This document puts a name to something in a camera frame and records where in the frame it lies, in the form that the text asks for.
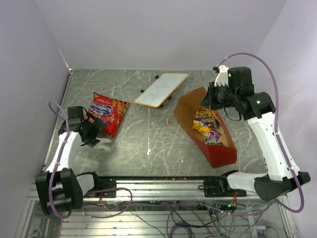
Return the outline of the red brown paper bag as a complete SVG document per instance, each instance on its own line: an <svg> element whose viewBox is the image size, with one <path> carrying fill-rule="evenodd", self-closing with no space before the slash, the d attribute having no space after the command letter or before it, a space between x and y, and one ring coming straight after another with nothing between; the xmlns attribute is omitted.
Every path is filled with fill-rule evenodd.
<svg viewBox="0 0 317 238"><path fill-rule="evenodd" d="M196 129L193 129L195 112L205 109L201 105L201 101L206 94L206 89L200 87L181 96L175 107L174 116L181 128L196 143L213 168L234 164L237 162L237 149L218 111L215 111L216 118L219 121L219 127L216 130L220 133L220 138L216 144L207 145L204 142L206 140L204 136Z"/></svg>

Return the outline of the red cookie snack bag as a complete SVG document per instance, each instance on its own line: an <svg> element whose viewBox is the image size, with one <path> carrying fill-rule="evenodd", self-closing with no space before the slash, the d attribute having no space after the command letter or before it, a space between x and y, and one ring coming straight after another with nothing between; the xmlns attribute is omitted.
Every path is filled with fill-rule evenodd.
<svg viewBox="0 0 317 238"><path fill-rule="evenodd" d="M103 131L111 138L115 138L130 106L130 102L109 98L94 92L94 98L88 112L105 122L107 126L103 127Z"/></svg>

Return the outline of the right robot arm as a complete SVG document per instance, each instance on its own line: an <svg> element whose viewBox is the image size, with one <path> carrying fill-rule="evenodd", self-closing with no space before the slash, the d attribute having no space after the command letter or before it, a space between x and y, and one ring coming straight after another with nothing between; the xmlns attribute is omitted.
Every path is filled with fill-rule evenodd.
<svg viewBox="0 0 317 238"><path fill-rule="evenodd" d="M268 93L255 93L251 70L224 65L213 70L217 77L209 83L201 104L212 110L234 108L239 119L243 119L255 134L267 170L264 174L228 172L220 177L219 192L230 196L240 189L256 193L261 200L269 202L309 183L309 173L301 171L291 158L276 124L276 104Z"/></svg>

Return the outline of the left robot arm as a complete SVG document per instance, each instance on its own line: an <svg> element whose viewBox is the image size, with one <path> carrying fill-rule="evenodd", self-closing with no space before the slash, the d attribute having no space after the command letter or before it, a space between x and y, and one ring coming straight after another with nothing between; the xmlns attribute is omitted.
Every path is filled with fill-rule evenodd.
<svg viewBox="0 0 317 238"><path fill-rule="evenodd" d="M94 147L106 123L82 106L62 111L64 121L58 130L58 146L45 172L37 174L35 185L45 215L65 219L83 206L84 195L97 196L101 184L96 172L76 175L72 169L83 146Z"/></svg>

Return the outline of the yellow m&m's candy packet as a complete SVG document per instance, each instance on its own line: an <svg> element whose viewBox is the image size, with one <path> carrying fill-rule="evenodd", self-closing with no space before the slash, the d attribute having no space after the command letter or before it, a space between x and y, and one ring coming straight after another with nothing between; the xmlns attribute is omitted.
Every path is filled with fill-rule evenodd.
<svg viewBox="0 0 317 238"><path fill-rule="evenodd" d="M212 110L204 110L204 111L196 111L195 112L196 119L209 119L214 118L214 113Z"/></svg>

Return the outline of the brown m&m's candy packet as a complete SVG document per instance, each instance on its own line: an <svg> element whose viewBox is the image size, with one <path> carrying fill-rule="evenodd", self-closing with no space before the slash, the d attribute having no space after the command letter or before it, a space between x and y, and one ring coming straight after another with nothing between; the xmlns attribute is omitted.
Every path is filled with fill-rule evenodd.
<svg viewBox="0 0 317 238"><path fill-rule="evenodd" d="M193 120L194 125L201 125L208 128L218 128L220 123L216 119L207 118L207 119L196 119Z"/></svg>

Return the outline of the purple candy packet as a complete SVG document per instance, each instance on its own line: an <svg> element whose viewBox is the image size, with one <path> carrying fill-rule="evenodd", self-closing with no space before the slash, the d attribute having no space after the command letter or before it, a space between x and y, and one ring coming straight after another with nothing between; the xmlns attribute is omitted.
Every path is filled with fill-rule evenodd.
<svg viewBox="0 0 317 238"><path fill-rule="evenodd" d="M218 141L220 137L221 137L221 134L214 128L211 128L209 136L206 138L206 140L215 139L216 141Z"/></svg>

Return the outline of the purple m&m's packet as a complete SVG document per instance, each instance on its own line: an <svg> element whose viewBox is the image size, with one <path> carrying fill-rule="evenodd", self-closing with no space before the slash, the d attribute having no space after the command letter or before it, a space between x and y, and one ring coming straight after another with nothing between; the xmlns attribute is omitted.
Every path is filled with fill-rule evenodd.
<svg viewBox="0 0 317 238"><path fill-rule="evenodd" d="M204 143L208 146L212 146L212 145L223 145L223 143L220 141L220 142L217 142L217 140L215 138L211 138L209 140L206 140L204 141Z"/></svg>

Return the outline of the small whiteboard with yellow frame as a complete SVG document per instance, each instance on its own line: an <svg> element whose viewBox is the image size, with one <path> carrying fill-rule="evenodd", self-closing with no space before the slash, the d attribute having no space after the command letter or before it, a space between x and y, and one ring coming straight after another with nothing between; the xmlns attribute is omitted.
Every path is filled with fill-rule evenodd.
<svg viewBox="0 0 317 238"><path fill-rule="evenodd" d="M187 73L164 73L134 103L158 108L188 76Z"/></svg>

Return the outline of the aluminium mounting rail frame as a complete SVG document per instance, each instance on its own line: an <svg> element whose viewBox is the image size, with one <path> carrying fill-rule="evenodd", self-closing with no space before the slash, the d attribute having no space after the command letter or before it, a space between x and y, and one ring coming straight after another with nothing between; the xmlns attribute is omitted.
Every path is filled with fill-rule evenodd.
<svg viewBox="0 0 317 238"><path fill-rule="evenodd" d="M250 192L222 190L213 177L105 177L113 190L84 197L63 220L41 212L30 187L29 238L297 238L294 218Z"/></svg>

